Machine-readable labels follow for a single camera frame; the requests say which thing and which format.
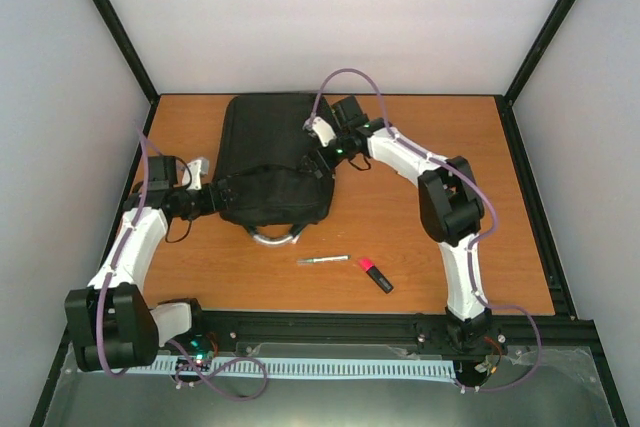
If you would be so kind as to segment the black student bag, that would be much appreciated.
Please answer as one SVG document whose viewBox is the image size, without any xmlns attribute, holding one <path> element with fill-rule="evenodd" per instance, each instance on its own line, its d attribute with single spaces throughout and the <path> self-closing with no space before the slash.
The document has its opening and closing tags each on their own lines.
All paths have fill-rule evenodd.
<svg viewBox="0 0 640 427">
<path fill-rule="evenodd" d="M 220 217 L 264 246 L 295 243 L 329 214 L 334 172 L 312 161 L 319 141 L 303 128 L 314 100 L 310 93 L 253 93 L 226 108 L 213 175 L 227 201 Z"/>
</svg>

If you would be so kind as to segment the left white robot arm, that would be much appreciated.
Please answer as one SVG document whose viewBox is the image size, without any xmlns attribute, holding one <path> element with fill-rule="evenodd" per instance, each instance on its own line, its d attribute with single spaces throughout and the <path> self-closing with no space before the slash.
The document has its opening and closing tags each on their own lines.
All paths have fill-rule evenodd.
<svg viewBox="0 0 640 427">
<path fill-rule="evenodd" d="M 119 231 L 96 275 L 68 293 L 64 308 L 78 367 L 117 375 L 151 365 L 168 341 L 201 347 L 208 325 L 194 298 L 149 308 L 143 286 L 158 246 L 175 219 L 191 223 L 225 209 L 222 190 L 203 179 L 209 162 L 175 156 L 144 159 L 143 179 L 126 199 Z"/>
</svg>

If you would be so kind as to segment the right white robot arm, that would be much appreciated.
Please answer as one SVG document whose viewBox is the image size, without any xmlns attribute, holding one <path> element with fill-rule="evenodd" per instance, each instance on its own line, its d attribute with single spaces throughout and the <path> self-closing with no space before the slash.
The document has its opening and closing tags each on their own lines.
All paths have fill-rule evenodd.
<svg viewBox="0 0 640 427">
<path fill-rule="evenodd" d="M 492 313 L 482 286 L 478 244 L 488 201 L 463 157 L 435 154 L 403 135 L 386 118 L 371 120 L 355 97 L 330 107 L 328 121 L 315 102 L 303 128 L 318 147 L 303 161 L 315 174 L 361 155 L 383 163 L 418 190 L 421 225 L 437 243 L 447 282 L 446 332 L 452 348 L 470 351 L 490 329 Z"/>
</svg>

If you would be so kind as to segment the silver pen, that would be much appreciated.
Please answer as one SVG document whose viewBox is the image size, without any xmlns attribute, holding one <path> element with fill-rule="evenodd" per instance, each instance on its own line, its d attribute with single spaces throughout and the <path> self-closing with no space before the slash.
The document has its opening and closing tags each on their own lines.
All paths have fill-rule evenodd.
<svg viewBox="0 0 640 427">
<path fill-rule="evenodd" d="M 351 256 L 348 254 L 345 255 L 335 255 L 335 256 L 323 256 L 323 257 L 311 257 L 297 260 L 298 265 L 311 265 L 318 263 L 327 263 L 327 262 L 342 262 L 350 260 Z"/>
</svg>

